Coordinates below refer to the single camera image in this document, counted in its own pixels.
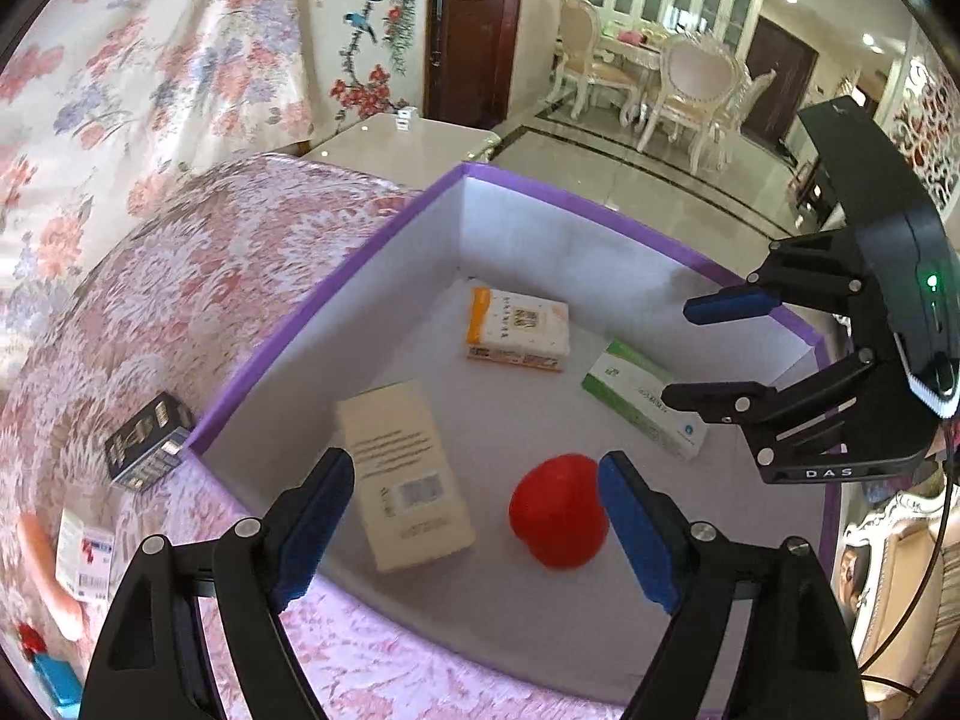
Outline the green white medicine box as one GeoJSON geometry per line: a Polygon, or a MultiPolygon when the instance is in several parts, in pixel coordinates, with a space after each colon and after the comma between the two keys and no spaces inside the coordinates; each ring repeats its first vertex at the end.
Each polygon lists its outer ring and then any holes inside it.
{"type": "Polygon", "coordinates": [[[670,455],[693,460],[708,427],[695,413],[665,405],[662,394],[672,382],[670,372],[630,344],[610,340],[581,387],[670,455]]]}

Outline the red heart-shaped box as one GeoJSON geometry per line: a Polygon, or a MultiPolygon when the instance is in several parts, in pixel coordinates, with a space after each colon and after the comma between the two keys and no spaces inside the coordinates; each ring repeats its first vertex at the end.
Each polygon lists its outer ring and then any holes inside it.
{"type": "Polygon", "coordinates": [[[608,516],[597,488],[596,460],[549,458],[517,483],[509,501],[512,533],[534,559],[555,571],[579,569],[604,546],[608,516]]]}

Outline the black shaver box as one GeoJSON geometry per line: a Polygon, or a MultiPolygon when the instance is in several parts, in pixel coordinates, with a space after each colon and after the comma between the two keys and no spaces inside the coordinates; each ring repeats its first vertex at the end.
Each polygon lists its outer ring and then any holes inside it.
{"type": "Polygon", "coordinates": [[[161,392],[104,443],[110,483],[144,493],[181,465],[179,452],[194,429],[192,411],[161,392]]]}

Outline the orange white tissue pack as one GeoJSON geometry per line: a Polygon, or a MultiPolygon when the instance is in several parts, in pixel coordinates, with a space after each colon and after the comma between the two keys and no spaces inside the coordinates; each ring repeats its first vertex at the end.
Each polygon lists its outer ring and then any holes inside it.
{"type": "Polygon", "coordinates": [[[564,302],[475,286],[470,296],[467,358],[560,372],[569,356],[564,302]]]}

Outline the white dining chair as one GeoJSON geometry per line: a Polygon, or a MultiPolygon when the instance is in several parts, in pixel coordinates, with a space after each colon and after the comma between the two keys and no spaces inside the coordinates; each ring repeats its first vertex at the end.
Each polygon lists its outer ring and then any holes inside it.
{"type": "Polygon", "coordinates": [[[547,101],[556,103],[562,97],[563,85],[573,83],[576,96],[571,117],[578,119],[593,89],[613,89],[623,94],[619,119],[620,127],[626,128],[640,110],[643,92],[635,76],[597,57],[601,36],[601,20],[594,5],[587,0],[562,0],[558,25],[560,54],[547,101]]]}
{"type": "Polygon", "coordinates": [[[660,121],[692,130],[690,172],[700,167],[716,114],[742,82],[736,57],[711,34],[674,34],[661,46],[659,94],[644,121],[636,149],[643,153],[660,121]]]}

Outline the purple storage box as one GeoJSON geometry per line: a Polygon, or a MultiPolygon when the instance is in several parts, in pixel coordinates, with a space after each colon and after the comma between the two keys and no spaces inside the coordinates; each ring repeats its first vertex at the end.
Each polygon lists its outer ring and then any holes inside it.
{"type": "Polygon", "coordinates": [[[693,520],[745,543],[802,536],[835,552],[839,494],[763,483],[737,429],[709,429],[682,460],[586,394],[581,382],[622,340],[682,382],[786,385],[828,359],[789,310],[695,327],[687,299],[732,283],[700,252],[596,202],[489,164],[449,172],[350,255],[223,388],[190,450],[239,504],[263,514],[337,442],[335,408],[413,380],[427,397],[475,530],[468,550],[384,574],[357,511],[320,568],[363,605],[435,644],[529,683],[623,704],[667,616],[608,539],[587,566],[551,571],[512,534],[508,504],[555,455],[622,450],[693,520]],[[477,284],[564,302],[571,353],[558,372],[472,361],[477,284]]]}

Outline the white dining table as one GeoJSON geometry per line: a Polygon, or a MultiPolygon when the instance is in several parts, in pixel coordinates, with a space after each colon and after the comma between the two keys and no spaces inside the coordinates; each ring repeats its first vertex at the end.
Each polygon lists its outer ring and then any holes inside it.
{"type": "Polygon", "coordinates": [[[661,44],[642,31],[620,31],[615,36],[602,34],[599,54],[621,68],[640,87],[636,107],[636,128],[646,122],[661,89],[661,44]]]}

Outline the cream book-like box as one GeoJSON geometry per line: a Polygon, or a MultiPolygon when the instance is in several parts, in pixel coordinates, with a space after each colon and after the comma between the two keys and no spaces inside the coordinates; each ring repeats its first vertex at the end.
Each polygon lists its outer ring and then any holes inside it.
{"type": "Polygon", "coordinates": [[[355,496],[381,574],[438,561],[475,544],[475,528],[416,380],[341,401],[338,427],[355,467],[355,496]]]}

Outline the pink lace tablecloth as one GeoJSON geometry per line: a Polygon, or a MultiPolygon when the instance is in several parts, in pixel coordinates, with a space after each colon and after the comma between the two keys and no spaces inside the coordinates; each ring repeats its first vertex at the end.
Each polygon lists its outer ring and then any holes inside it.
{"type": "MultiPolygon", "coordinates": [[[[53,536],[71,497],[116,537],[117,567],[160,533],[215,538],[239,505],[197,463],[148,493],[112,491],[110,434],[161,392],[194,413],[347,255],[412,201],[407,187],[285,156],[213,167],[174,193],[86,277],[2,392],[2,628],[29,624],[83,668],[26,572],[16,523],[53,536]]],[[[283,626],[335,718],[604,718],[608,707],[477,667],[316,580],[283,626]]]]}

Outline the dark wooden door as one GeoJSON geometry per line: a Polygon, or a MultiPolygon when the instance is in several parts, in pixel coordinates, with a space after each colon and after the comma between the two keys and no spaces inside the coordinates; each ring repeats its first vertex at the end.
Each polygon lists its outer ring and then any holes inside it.
{"type": "Polygon", "coordinates": [[[491,128],[508,115],[521,0],[428,0],[425,112],[491,128]]]}

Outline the bird flower painting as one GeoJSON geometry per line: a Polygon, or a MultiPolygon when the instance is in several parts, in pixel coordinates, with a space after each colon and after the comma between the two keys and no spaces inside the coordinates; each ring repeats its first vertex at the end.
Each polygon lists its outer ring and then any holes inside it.
{"type": "Polygon", "coordinates": [[[314,140],[423,96],[425,0],[301,0],[314,140]]]}

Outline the floral bed sheet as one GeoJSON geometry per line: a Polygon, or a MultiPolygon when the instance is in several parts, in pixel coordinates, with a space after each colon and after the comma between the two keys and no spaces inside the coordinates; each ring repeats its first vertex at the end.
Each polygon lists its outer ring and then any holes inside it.
{"type": "Polygon", "coordinates": [[[2,376],[183,182],[313,133],[298,0],[50,0],[2,73],[2,376]]]}

